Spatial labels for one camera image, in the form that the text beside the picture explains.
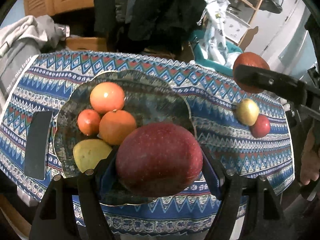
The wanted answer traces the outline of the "person's right hand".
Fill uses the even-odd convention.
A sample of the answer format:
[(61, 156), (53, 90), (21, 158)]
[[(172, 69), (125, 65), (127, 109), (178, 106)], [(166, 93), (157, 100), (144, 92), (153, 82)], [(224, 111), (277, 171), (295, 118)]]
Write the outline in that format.
[(316, 181), (319, 178), (319, 152), (313, 150), (315, 136), (313, 127), (309, 129), (301, 157), (300, 183), (308, 185), (310, 181)]

